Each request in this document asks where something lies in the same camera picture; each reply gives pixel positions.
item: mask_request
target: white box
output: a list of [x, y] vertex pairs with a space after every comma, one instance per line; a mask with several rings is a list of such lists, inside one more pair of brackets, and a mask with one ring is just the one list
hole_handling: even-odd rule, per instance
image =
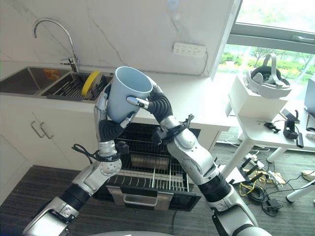
[[234, 80], [229, 97], [236, 115], [265, 121], [272, 121], [287, 103], [285, 98], [265, 98], [252, 92], [238, 76]]

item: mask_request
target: white kitchen cabinet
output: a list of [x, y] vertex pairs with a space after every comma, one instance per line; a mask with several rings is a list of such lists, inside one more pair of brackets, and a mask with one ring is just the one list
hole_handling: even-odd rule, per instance
[[0, 205], [31, 166], [31, 163], [0, 135]]
[[32, 103], [23, 102], [25, 97], [11, 98], [0, 97], [1, 134], [33, 165], [70, 168], [54, 139], [48, 139], [40, 129]]
[[97, 150], [94, 115], [92, 112], [78, 112], [63, 109], [38, 108], [34, 111], [36, 117], [44, 122], [44, 129], [62, 153], [70, 161], [70, 168], [82, 170], [89, 165], [87, 157], [74, 151], [73, 144], [84, 146], [87, 151]]

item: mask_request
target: white mug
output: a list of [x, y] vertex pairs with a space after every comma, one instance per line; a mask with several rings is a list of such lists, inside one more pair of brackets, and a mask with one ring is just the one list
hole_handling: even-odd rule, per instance
[[126, 101], [129, 96], [146, 99], [152, 91], [152, 83], [148, 77], [128, 66], [115, 70], [112, 87], [107, 101], [107, 114], [115, 122], [122, 122], [131, 112], [138, 112], [139, 107]]

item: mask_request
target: faucet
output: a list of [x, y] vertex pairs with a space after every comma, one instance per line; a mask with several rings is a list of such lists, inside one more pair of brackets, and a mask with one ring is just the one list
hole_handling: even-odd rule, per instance
[[44, 22], [44, 21], [49, 21], [49, 22], [55, 23], [57, 26], [59, 26], [61, 29], [64, 30], [65, 34], [68, 36], [68, 39], [69, 39], [69, 42], [70, 42], [70, 45], [71, 45], [71, 49], [72, 49], [72, 53], [73, 53], [73, 57], [71, 57], [71, 58], [69, 57], [68, 58], [69, 63], [67, 63], [67, 64], [71, 66], [71, 69], [73, 70], [74, 73], [79, 73], [79, 69], [78, 69], [78, 66], [77, 66], [77, 64], [79, 63], [78, 55], [75, 52], [75, 49], [74, 49], [74, 46], [73, 46], [73, 42], [72, 42], [72, 38], [70, 36], [69, 31], [62, 24], [60, 24], [59, 22], [57, 22], [55, 20], [49, 19], [49, 18], [38, 19], [33, 25], [33, 37], [37, 38], [37, 33], [36, 33], [37, 26], [41, 22]]

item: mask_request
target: kitchen sink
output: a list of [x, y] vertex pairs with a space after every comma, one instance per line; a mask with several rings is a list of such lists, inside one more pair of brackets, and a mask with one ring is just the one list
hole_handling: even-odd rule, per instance
[[37, 95], [61, 79], [69, 70], [26, 67], [0, 82], [0, 92]]
[[46, 96], [61, 100], [95, 100], [112, 76], [102, 76], [87, 96], [81, 94], [90, 71], [73, 73], [65, 69], [26, 67], [0, 82], [0, 92]]

